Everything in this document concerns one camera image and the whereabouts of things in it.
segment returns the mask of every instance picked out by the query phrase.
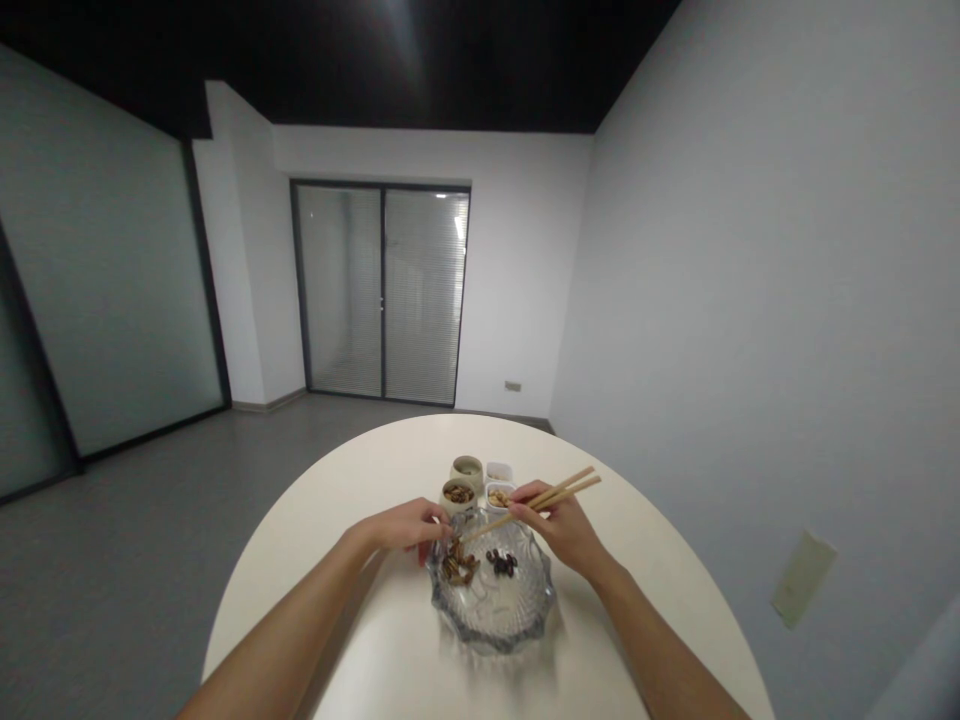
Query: black frame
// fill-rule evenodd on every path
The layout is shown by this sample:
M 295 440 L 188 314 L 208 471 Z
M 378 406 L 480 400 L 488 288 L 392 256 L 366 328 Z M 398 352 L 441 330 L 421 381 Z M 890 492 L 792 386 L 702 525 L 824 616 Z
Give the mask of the black frame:
M 310 364 L 310 335 L 307 324 L 307 297 L 303 271 L 303 243 L 300 237 L 300 203 L 297 197 L 297 188 L 325 187 L 340 190 L 361 189 L 380 191 L 380 396 L 358 395 L 356 393 L 320 390 L 312 387 Z M 437 193 L 466 193 L 469 198 L 467 206 L 467 227 L 464 229 L 464 248 L 470 242 L 470 213 L 473 212 L 473 194 L 470 186 L 466 185 L 436 185 L 422 183 L 397 182 L 365 182 L 355 180 L 314 180 L 311 178 L 290 178 L 290 207 L 293 215 L 293 247 L 297 262 L 297 298 L 300 301 L 300 338 L 303 346 L 303 375 L 307 392 L 317 395 L 334 395 L 337 397 L 361 398 L 363 400 L 385 400 L 387 402 L 406 403 L 408 405 L 424 405 L 427 407 L 453 408 L 457 404 L 457 380 L 460 377 L 460 342 L 463 339 L 463 296 L 467 292 L 467 260 L 470 253 L 463 259 L 463 289 L 460 296 L 460 320 L 457 331 L 457 363 L 453 374 L 453 401 L 438 403 L 424 400 L 406 400 L 403 398 L 387 397 L 387 280 L 386 280 L 386 246 L 387 246 L 387 191 L 388 190 L 419 190 Z
M 173 137 L 164 131 L 163 128 L 157 127 L 144 118 L 136 115 L 133 115 L 133 117 L 136 117 L 141 122 L 146 122 L 148 125 L 151 125 L 160 132 L 163 132 L 164 135 Z M 77 448 L 76 438 L 73 433 L 73 428 L 70 426 L 70 420 L 67 416 L 66 408 L 63 405 L 63 400 L 60 396 L 56 379 L 50 367 L 46 351 L 43 348 L 43 342 L 33 316 L 33 311 L 30 308 L 29 300 L 27 299 L 26 290 L 24 289 L 23 282 L 20 279 L 19 273 L 17 272 L 13 252 L 9 246 L 9 243 L 7 242 L 6 235 L 3 233 L 2 221 L 0 221 L 0 280 L 2 280 L 5 288 L 9 288 L 9 300 L 11 301 L 11 307 L 13 308 L 13 319 L 16 325 L 16 331 L 24 341 L 30 356 L 29 360 L 31 369 L 34 373 L 34 384 L 43 398 L 45 406 L 47 406 L 46 409 L 49 414 L 51 428 L 57 436 L 58 441 L 62 443 L 63 447 L 61 450 L 65 453 L 70 464 L 70 467 L 59 475 L 41 480 L 33 485 L 28 485 L 27 487 L 20 488 L 19 490 L 15 490 L 8 495 L 0 497 L 0 506 L 9 502 L 13 502 L 14 500 L 18 500 L 39 490 L 43 490 L 44 488 L 50 487 L 51 485 L 54 485 L 62 480 L 66 480 L 77 475 L 82 475 L 86 471 L 86 465 L 88 463 L 102 460 L 103 458 L 115 455 L 137 445 L 141 445 L 149 440 L 153 440 L 154 438 L 166 435 L 174 430 L 179 430 L 182 427 L 192 425 L 195 422 L 230 409 L 233 398 L 230 392 L 230 377 L 227 371 L 227 355 L 223 346 L 223 333 L 220 325 L 220 313 L 217 307 L 216 290 L 213 284 L 213 266 L 210 261 L 210 246 L 207 241 L 206 226 L 203 220 L 203 206 L 200 200 L 200 183 L 199 178 L 197 177 L 197 166 L 193 155 L 193 146 L 189 139 L 176 137 L 173 139 L 180 142 L 181 152 L 183 155 L 184 173 L 186 175 L 187 188 L 190 195 L 190 209 L 193 216 L 194 231 L 197 238 L 200 274 L 203 281 L 204 296 L 207 301 L 207 313 L 210 321 L 210 331 L 213 336 L 214 354 L 217 362 L 217 374 L 220 380 L 220 392 L 223 397 L 223 402 L 218 407 L 205 410 L 204 412 L 184 418 L 183 420 L 178 420 L 170 425 L 151 430 L 150 432 L 130 438 L 129 440 L 118 443 L 117 445 L 104 448 L 103 450 L 98 450 L 94 453 L 90 453 L 89 455 L 80 455 L 79 449 Z

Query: door frame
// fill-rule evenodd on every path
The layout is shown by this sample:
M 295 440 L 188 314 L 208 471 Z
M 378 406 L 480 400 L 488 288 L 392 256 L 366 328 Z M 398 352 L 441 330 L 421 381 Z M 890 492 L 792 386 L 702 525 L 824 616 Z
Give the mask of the door frame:
M 310 364 L 310 334 L 309 324 L 307 322 L 307 297 L 305 292 L 305 280 L 303 271 L 303 242 L 300 236 L 300 203 L 297 196 L 297 188 L 304 187 L 323 187 L 335 190 L 379 190 L 380 191 L 380 396 L 359 395 L 356 393 L 336 392 L 334 390 L 321 390 L 313 387 L 313 378 Z M 437 193 L 466 193 L 468 198 L 467 205 L 467 226 L 464 232 L 464 249 L 470 242 L 470 213 L 473 212 L 473 193 L 469 185 L 457 184 L 423 184 L 423 183 L 402 183 L 402 182 L 373 182 L 356 180 L 316 180 L 313 178 L 290 178 L 290 208 L 293 216 L 293 249 L 297 264 L 297 298 L 300 303 L 300 340 L 303 348 L 303 377 L 307 392 L 318 395 L 335 395 L 338 397 L 353 397 L 364 400 L 386 400 L 387 402 L 406 403 L 410 405 L 426 405 L 429 407 L 453 408 L 457 404 L 457 381 L 460 379 L 460 342 L 463 339 L 463 297 L 467 292 L 467 260 L 470 253 L 465 253 L 463 258 L 463 289 L 460 294 L 460 319 L 457 323 L 457 362 L 453 375 L 453 401 L 450 403 L 429 402 L 425 400 L 405 400 L 401 398 L 387 397 L 387 293 L 386 293 L 386 257 L 387 257 L 387 191 L 388 190 L 413 190 L 421 192 Z

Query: black ceiling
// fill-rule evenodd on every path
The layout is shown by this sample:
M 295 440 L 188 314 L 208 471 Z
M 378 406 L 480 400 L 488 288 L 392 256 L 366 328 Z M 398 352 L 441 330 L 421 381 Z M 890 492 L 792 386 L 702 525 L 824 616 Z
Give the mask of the black ceiling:
M 275 123 L 592 133 L 679 0 L 16 0 L 0 42 L 167 132 L 203 80 Z

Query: small white cup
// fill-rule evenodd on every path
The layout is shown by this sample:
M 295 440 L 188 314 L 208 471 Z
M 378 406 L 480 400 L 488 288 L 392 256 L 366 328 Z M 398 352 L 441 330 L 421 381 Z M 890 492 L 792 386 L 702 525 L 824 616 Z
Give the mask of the small white cup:
M 483 492 L 483 463 L 471 455 L 461 455 L 450 466 L 450 479 L 459 480 L 479 495 Z

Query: frosted glass wall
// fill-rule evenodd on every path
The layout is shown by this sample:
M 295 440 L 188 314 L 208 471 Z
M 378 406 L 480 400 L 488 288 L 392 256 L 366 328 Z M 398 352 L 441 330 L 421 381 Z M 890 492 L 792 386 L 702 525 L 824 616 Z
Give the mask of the frosted glass wall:
M 81 455 L 223 405 L 178 141 L 0 46 L 0 216 Z
M 0 497 L 69 467 L 16 327 L 9 278 L 0 274 Z

